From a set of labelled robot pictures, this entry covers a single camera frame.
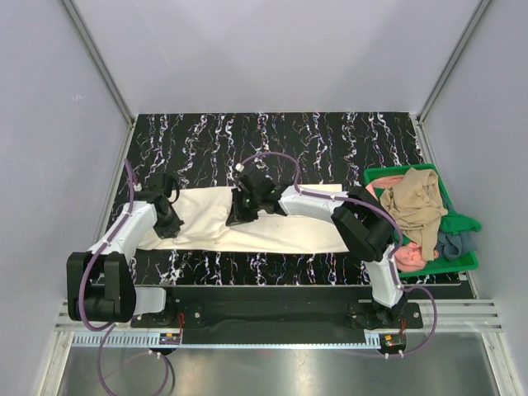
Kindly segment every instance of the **white cloth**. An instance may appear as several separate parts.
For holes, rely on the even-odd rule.
[[[327,192],[342,190],[341,185],[335,184],[305,187]],[[227,227],[231,190],[232,187],[181,190],[180,198],[173,204],[178,217],[184,221],[180,233],[176,238],[160,239],[151,229],[139,248],[284,254],[348,251],[335,225],[304,216],[281,216],[262,210],[251,223]]]

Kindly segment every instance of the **gray wall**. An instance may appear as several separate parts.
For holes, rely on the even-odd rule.
[[[478,287],[498,306],[528,385],[528,2],[503,0],[469,44],[426,127],[457,210],[480,219]]]
[[[125,122],[58,1],[3,1],[0,36],[0,394],[29,395]]]
[[[130,109],[413,111],[478,0],[75,0]]]

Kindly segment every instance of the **green plastic tray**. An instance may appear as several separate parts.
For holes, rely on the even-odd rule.
[[[373,180],[379,179],[381,177],[404,175],[405,173],[407,173],[410,167],[414,167],[416,169],[432,169],[433,171],[435,171],[436,174],[438,175],[440,191],[442,192],[443,196],[449,202],[451,202],[449,194],[447,194],[447,190],[444,187],[444,183],[442,183],[440,175],[438,174],[438,170],[431,163],[423,163],[420,165],[411,165],[411,166],[407,165],[404,167],[377,167],[377,168],[367,169],[365,173],[363,174],[365,178],[365,185],[368,185]],[[409,278],[411,276],[419,276],[419,275],[443,274],[446,272],[469,271],[469,270],[476,269],[478,266],[479,266],[479,260],[477,260],[477,257],[475,256],[473,252],[469,252],[468,254],[462,256],[461,258],[454,260],[453,262],[450,262],[449,260],[446,260],[445,258],[439,258],[433,262],[428,262],[425,268],[421,271],[400,272],[399,277]]]

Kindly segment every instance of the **tan garment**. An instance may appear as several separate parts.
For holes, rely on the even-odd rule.
[[[441,217],[447,215],[435,171],[410,168],[400,183],[384,191],[379,202],[402,232],[422,246],[422,259],[434,260]]]

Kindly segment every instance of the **robotic arm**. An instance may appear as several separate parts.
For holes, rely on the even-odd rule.
[[[321,197],[321,191],[300,187],[299,192],[291,184],[276,185],[254,164],[238,165],[237,171],[238,187],[232,190],[233,204],[227,225],[253,221],[259,210],[284,216],[302,215],[334,224],[350,253],[366,265],[372,297],[378,305],[376,315],[386,324],[400,315],[406,299],[391,274],[392,224],[373,210],[338,199],[353,198],[384,211],[365,188],[352,187],[333,194],[329,200]]]
[[[284,216],[303,215],[334,224],[348,250],[365,263],[369,272],[374,300],[369,315],[388,327],[398,320],[407,299],[391,276],[393,263],[388,255],[393,246],[394,230],[384,216],[351,202],[325,199],[320,191],[303,189],[300,193],[291,184],[277,185],[254,164],[237,166],[237,170],[238,186],[233,188],[228,226],[258,219],[259,210]],[[87,252],[75,252],[70,256],[67,282],[68,314],[72,320],[81,320],[79,290],[83,273],[94,253],[100,249],[82,302],[88,320],[128,322],[134,315],[159,313],[166,308],[165,289],[134,287],[128,262],[150,229],[153,228],[160,238],[174,238],[178,234],[183,222],[168,201],[173,188],[177,189],[173,178],[164,173],[152,175],[149,184],[136,193],[133,208],[130,204],[124,206],[120,217],[101,241]],[[333,197],[353,198],[383,211],[379,202],[363,187],[353,187]],[[124,217],[128,219],[121,227]],[[104,285],[97,284],[100,276],[105,278]]]
[[[168,200],[173,189],[176,189],[178,197],[176,180],[165,173],[154,173],[148,185],[135,193],[133,207],[125,204],[121,215],[99,242],[87,252],[75,252],[69,257],[66,275],[68,315],[72,320],[81,320],[78,297],[83,274],[93,255],[100,249],[81,303],[88,320],[125,323],[133,315],[164,310],[165,289],[134,287],[128,263],[150,229],[154,228],[160,238],[173,238],[180,231],[183,221]],[[104,285],[97,284],[101,276],[105,278]]]

